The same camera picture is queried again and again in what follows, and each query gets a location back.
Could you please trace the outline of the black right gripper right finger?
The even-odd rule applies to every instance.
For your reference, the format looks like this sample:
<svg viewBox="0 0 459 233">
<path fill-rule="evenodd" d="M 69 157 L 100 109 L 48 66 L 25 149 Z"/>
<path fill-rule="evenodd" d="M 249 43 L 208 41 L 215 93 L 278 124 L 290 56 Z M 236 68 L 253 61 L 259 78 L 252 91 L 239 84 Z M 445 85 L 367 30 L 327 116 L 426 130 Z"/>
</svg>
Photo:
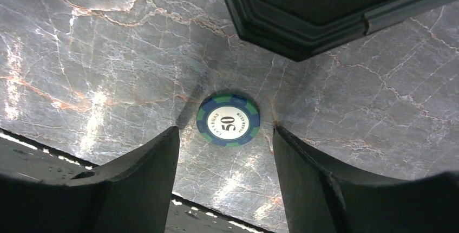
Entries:
<svg viewBox="0 0 459 233">
<path fill-rule="evenodd" d="M 273 153 L 290 232 L 458 232 L 458 172 L 418 180 L 349 165 L 282 126 Z"/>
</svg>

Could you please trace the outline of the black poker case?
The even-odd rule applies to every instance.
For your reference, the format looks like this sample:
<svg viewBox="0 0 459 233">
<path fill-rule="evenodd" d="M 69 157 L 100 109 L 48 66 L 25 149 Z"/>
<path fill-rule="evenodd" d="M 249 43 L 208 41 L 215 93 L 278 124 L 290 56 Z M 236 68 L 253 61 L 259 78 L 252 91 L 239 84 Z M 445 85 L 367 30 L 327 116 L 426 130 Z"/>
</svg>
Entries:
<svg viewBox="0 0 459 233">
<path fill-rule="evenodd" d="M 241 40 L 301 62 L 457 0 L 225 0 Z"/>
</svg>

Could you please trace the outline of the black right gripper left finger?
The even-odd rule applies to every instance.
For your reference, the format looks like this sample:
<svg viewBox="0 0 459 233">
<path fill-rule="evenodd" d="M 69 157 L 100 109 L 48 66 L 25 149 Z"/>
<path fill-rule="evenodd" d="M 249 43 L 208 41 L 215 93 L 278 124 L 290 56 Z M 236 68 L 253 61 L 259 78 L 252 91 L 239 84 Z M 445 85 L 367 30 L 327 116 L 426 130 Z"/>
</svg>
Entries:
<svg viewBox="0 0 459 233">
<path fill-rule="evenodd" d="M 1 175 L 1 232 L 164 232 L 179 147 L 172 126 L 70 179 Z"/>
</svg>

